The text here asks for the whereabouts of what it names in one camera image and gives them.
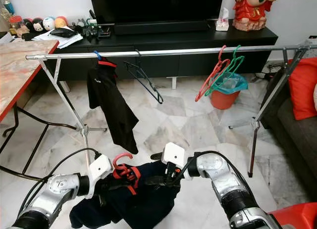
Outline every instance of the dark clothing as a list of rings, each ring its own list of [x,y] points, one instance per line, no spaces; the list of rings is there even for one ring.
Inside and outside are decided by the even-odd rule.
[[[113,143],[137,154],[138,148],[132,129],[139,120],[116,87],[114,72],[116,65],[106,59],[104,63],[108,63],[108,65],[98,64],[88,72],[89,107],[94,109],[100,106],[105,113]]]
[[[117,223],[123,218],[132,229],[152,229],[174,206],[174,198],[180,187],[146,185],[145,180],[151,176],[163,176],[166,165],[161,161],[147,163],[137,167],[141,173],[137,195],[123,186],[102,193],[106,200],[104,207],[100,206],[99,198],[84,199],[78,203],[69,214],[73,228],[96,229],[111,221]],[[113,180],[109,175],[107,181]]]

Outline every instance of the red figurine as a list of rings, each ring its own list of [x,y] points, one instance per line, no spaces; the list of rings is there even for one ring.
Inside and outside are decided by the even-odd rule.
[[[233,26],[238,30],[260,30],[265,27],[265,11],[270,11],[275,0],[236,0]]]

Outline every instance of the marble floor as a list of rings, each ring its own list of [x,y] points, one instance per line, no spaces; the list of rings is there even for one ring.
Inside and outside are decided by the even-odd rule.
[[[252,75],[246,75],[250,81]],[[305,202],[307,199],[301,185],[292,174],[283,149],[270,131],[260,128],[256,151],[257,163],[253,178],[247,177],[249,148],[252,137],[250,125],[233,130],[228,125],[237,125],[256,115],[265,93],[267,82],[257,80],[249,83],[249,89],[241,91],[235,104],[228,110],[218,110],[210,103],[209,97],[195,102],[205,77],[179,78],[177,89],[171,89],[171,81],[155,78],[153,82],[164,98],[162,105],[149,95],[136,81],[118,82],[118,88],[126,102],[138,117],[139,123],[133,129],[139,153],[126,163],[139,165],[150,161],[150,155],[161,152],[167,142],[174,142],[186,149],[189,155],[194,151],[216,150],[226,155],[246,178],[258,204],[265,211]],[[85,82],[69,82],[71,92],[68,97],[79,116],[90,127],[105,127],[106,120],[100,108],[91,110]],[[52,86],[41,86],[25,106],[25,110],[50,122],[76,124],[62,100]],[[0,155],[0,164],[15,171],[22,171],[36,139],[44,126],[23,114],[20,125],[11,141]],[[0,123],[0,132],[12,126],[10,112]],[[113,159],[125,150],[114,145],[109,132],[89,133],[89,145]],[[43,177],[63,157],[83,148],[83,140],[77,131],[61,127],[50,127],[38,152],[33,159],[28,174]],[[84,154],[77,154],[62,164],[56,173],[85,173]],[[285,181],[278,181],[283,175]],[[23,198],[34,184],[0,172],[0,228],[10,226],[17,215]],[[68,213],[81,198],[64,204],[60,216],[52,229],[70,229]],[[175,200],[171,213],[156,228],[228,228],[228,221],[208,179],[195,178],[182,181],[181,191]],[[125,229],[129,226],[121,220],[103,229]]]

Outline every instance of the plastic bag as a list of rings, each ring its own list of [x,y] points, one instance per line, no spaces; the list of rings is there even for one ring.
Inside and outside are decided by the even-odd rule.
[[[246,89],[248,89],[248,82],[243,76],[236,73],[227,73],[216,81],[214,90],[223,94],[232,94]]]

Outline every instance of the red table edge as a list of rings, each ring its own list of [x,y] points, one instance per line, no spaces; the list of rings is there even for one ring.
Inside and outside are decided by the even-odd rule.
[[[57,41],[56,44],[54,45],[54,47],[49,51],[49,54],[52,54],[55,51],[58,44],[59,44],[59,41]],[[40,71],[41,68],[42,67],[39,64],[38,67],[33,72],[33,74],[29,77],[29,79],[26,81],[26,83],[22,86],[22,88],[18,91],[18,93],[12,99],[12,101],[7,105],[7,107],[4,109],[4,111],[0,115],[0,122],[4,119],[6,114],[9,112],[9,110],[12,108],[12,106],[17,102],[17,100],[21,97],[22,93],[25,91],[25,89],[28,87],[28,85],[31,83],[31,81],[36,76],[36,74]]]

